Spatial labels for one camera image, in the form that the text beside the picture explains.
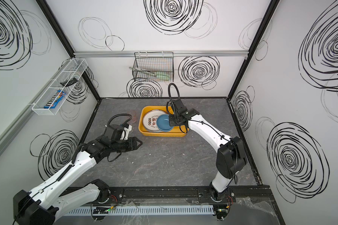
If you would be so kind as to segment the grey-blue bottom bowl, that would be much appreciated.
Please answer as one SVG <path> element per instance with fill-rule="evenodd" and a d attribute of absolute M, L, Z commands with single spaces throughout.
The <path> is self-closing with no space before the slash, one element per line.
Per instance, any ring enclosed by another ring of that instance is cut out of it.
<path fill-rule="evenodd" d="M 169 132 L 173 129 L 173 126 L 170 125 L 168 114 L 160 115 L 156 120 L 156 124 L 161 132 Z"/>

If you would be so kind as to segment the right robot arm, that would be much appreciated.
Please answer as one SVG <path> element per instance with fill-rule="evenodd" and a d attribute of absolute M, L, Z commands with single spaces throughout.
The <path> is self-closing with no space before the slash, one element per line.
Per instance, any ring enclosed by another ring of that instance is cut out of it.
<path fill-rule="evenodd" d="M 215 202 L 225 198 L 230 183 L 247 164 L 247 155 L 240 137 L 231 137 L 221 132 L 195 109 L 188 110 L 180 99 L 169 100 L 166 110 L 171 108 L 169 124 L 184 126 L 186 131 L 199 134 L 216 151 L 217 174 L 209 185 L 209 193 Z"/>

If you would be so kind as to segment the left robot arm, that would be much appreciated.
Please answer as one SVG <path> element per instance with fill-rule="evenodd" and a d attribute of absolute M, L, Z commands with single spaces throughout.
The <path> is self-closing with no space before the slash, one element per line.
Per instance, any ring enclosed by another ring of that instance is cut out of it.
<path fill-rule="evenodd" d="M 106 203 L 112 195 L 109 186 L 100 179 L 69 194 L 63 193 L 110 154 L 137 150 L 143 142 L 129 136 L 131 129 L 127 123 L 106 125 L 101 136 L 79 145 L 72 160 L 62 169 L 29 192 L 19 191 L 13 198 L 13 222 L 19 225 L 52 225 L 63 215 L 86 203 Z"/>

